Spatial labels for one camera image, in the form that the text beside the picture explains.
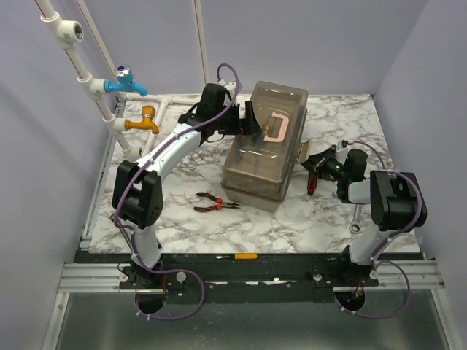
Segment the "beige toolbox with clear lid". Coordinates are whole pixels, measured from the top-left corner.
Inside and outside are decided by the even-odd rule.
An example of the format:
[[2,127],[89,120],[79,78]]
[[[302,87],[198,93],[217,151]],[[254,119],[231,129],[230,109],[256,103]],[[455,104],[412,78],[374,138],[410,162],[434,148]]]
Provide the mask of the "beige toolbox with clear lid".
[[234,138],[224,162],[221,186],[228,199],[265,211],[285,200],[306,121],[309,93],[305,89],[260,81],[251,98],[261,128],[276,117],[274,142],[255,144],[245,135]]

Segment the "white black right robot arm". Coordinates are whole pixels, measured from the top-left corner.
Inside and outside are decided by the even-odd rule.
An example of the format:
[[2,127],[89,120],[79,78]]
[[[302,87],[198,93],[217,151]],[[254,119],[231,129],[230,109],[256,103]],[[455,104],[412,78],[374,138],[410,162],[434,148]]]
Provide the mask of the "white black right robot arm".
[[339,150],[333,145],[308,157],[299,155],[297,163],[309,172],[309,195],[322,179],[336,183],[336,196],[342,203],[370,206],[372,223],[329,268],[332,281],[350,286],[377,268],[379,256],[395,238],[423,226],[428,210],[413,173],[382,169],[365,176],[367,153],[343,150],[344,162],[338,160]]

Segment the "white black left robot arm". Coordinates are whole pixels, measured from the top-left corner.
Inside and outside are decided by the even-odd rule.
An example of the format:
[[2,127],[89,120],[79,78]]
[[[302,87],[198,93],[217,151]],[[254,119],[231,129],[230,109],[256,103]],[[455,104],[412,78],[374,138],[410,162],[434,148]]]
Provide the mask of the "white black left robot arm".
[[259,130],[251,106],[240,117],[236,101],[240,82],[219,79],[203,89],[201,99],[179,116],[174,130],[155,149],[135,162],[123,161],[117,168],[112,205],[114,224],[128,236],[132,260],[139,265],[137,280],[146,288],[161,282],[156,265],[161,258],[155,222],[163,210],[162,184],[181,160],[215,133],[250,135]]

